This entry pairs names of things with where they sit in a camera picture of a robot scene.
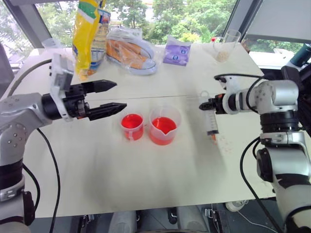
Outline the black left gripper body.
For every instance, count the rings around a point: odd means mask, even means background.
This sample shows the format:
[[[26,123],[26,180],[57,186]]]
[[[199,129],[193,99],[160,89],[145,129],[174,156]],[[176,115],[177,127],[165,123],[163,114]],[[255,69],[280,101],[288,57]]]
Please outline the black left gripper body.
[[[88,117],[89,104],[85,102],[85,96],[89,91],[87,83],[71,85],[65,92],[63,103],[68,115],[72,118]]]

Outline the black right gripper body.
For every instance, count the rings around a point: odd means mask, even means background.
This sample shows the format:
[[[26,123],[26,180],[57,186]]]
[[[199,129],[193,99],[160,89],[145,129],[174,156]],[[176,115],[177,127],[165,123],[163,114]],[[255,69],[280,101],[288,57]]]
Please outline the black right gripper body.
[[[217,115],[225,114],[225,110],[223,108],[223,98],[225,94],[221,93],[215,96],[215,113]]]

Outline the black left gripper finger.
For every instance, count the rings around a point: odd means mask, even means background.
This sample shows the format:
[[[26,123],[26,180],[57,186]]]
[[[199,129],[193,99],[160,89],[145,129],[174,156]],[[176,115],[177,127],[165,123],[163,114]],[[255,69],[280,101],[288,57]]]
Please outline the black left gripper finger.
[[[90,121],[110,117],[121,112],[126,107],[126,103],[111,102],[102,104],[99,107],[89,109],[87,111],[87,117]]]
[[[86,94],[105,92],[115,86],[117,86],[117,83],[113,81],[109,81],[109,80],[97,80],[97,81],[82,83],[82,87]]]

